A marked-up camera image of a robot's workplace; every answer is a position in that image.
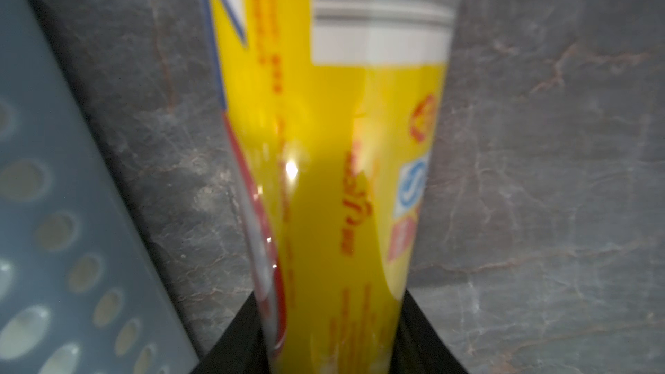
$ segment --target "oval hole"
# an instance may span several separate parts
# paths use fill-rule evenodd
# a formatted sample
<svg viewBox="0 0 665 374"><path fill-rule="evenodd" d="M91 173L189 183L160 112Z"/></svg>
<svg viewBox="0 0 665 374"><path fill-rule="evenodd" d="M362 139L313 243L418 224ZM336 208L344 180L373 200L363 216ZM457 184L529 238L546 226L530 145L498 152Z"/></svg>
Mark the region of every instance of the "oval hole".
<svg viewBox="0 0 665 374"><path fill-rule="evenodd" d="M28 353L46 335L51 315L43 306L19 312L0 331L0 359L15 359Z"/></svg>
<svg viewBox="0 0 665 374"><path fill-rule="evenodd" d="M21 160L0 171L0 196L21 203L36 198L45 186L44 172L32 161Z"/></svg>
<svg viewBox="0 0 665 374"><path fill-rule="evenodd" d="M102 264L97 257L86 255L79 259L67 277L67 286L74 293L90 289L99 279Z"/></svg>
<svg viewBox="0 0 665 374"><path fill-rule="evenodd" d="M157 353L157 347L154 344L147 345L138 355L134 364L134 374L145 374L152 365L152 360Z"/></svg>
<svg viewBox="0 0 665 374"><path fill-rule="evenodd" d="M92 312L92 323L97 328L107 326L121 311L122 296L118 289L109 290L105 293Z"/></svg>
<svg viewBox="0 0 665 374"><path fill-rule="evenodd" d="M14 270L9 262L0 260L0 300L7 294L14 279Z"/></svg>
<svg viewBox="0 0 665 374"><path fill-rule="evenodd" d="M62 212L51 214L39 224L35 237L39 246L46 251L62 250L74 238L74 220Z"/></svg>
<svg viewBox="0 0 665 374"><path fill-rule="evenodd" d="M138 331L140 328L140 323L137 319L125 323L125 326L122 327L116 338L116 345L114 348L116 355L120 357L130 350L138 338Z"/></svg>
<svg viewBox="0 0 665 374"><path fill-rule="evenodd" d="M80 359L80 348L76 344L60 347L42 365L39 374L73 374Z"/></svg>

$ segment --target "marble surface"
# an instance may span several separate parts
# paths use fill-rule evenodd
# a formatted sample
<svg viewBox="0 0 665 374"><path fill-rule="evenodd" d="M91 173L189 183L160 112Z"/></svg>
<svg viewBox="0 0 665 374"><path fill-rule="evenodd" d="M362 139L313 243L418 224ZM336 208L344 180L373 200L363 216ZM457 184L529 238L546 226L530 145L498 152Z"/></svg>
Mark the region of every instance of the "marble surface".
<svg viewBox="0 0 665 374"><path fill-rule="evenodd" d="M463 0L411 293L472 373L665 372L665 0ZM251 290L198 0L33 0L198 351Z"/></svg>

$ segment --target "dark stone countertop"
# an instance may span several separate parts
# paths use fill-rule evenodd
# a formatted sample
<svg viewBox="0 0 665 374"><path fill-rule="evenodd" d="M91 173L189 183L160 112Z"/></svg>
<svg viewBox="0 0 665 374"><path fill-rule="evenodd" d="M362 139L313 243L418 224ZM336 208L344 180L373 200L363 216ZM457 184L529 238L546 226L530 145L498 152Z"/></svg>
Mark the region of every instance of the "dark stone countertop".
<svg viewBox="0 0 665 374"><path fill-rule="evenodd" d="M198 0L33 0L185 326L251 290ZM409 286L472 373L665 372L665 0L463 0Z"/></svg>

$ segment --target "blue stripe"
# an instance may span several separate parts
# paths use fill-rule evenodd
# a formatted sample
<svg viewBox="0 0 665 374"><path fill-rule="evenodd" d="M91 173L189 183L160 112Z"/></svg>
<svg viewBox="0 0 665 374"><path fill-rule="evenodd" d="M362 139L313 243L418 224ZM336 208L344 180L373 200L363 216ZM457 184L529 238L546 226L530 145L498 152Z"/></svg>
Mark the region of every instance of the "blue stripe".
<svg viewBox="0 0 665 374"><path fill-rule="evenodd" d="M227 0L221 0L224 9L226 10L226 13L229 15L231 19L231 23L233 24L233 27L235 28L236 32L238 33L238 36L240 37L240 40L242 41L243 45L246 47L247 46L247 41L245 40L245 34L240 27L240 24L236 20L236 17L233 15L231 12L231 8L227 2ZM211 50L210 56L212 58L212 66L213 69L215 70L215 73L213 75L215 76L215 82L217 83L217 88L220 92L220 102L221 102L221 108L223 111L226 111L227 105L226 105L226 88L224 87L224 79L221 75L221 56L220 56L220 48L217 43L217 37L215 36L215 24L212 21L212 9L210 7L210 0L201 0L201 3L203 5L203 13L204 13L204 19L205 19L205 31L207 34L207 39L208 39L208 49Z"/></svg>
<svg viewBox="0 0 665 374"><path fill-rule="evenodd" d="M240 41L243 43L244 46L247 46L247 37L245 36L245 29L240 25L240 22L236 18L236 14L233 12L231 9L231 5L229 4L228 0L221 0L221 4L224 6L224 9L226 10L226 13L229 15L229 19L231 19L231 23L233 24L233 28L236 30L236 33L238 34L238 37L240 37Z"/></svg>

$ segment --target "perforated panel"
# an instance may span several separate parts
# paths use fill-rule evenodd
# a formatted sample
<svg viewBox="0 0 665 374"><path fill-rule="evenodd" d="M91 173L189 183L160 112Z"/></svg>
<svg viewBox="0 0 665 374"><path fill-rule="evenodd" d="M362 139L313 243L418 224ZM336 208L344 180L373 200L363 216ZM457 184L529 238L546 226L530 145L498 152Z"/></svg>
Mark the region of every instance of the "perforated panel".
<svg viewBox="0 0 665 374"><path fill-rule="evenodd" d="M0 372L188 373L194 350L27 1L0 14Z"/></svg>

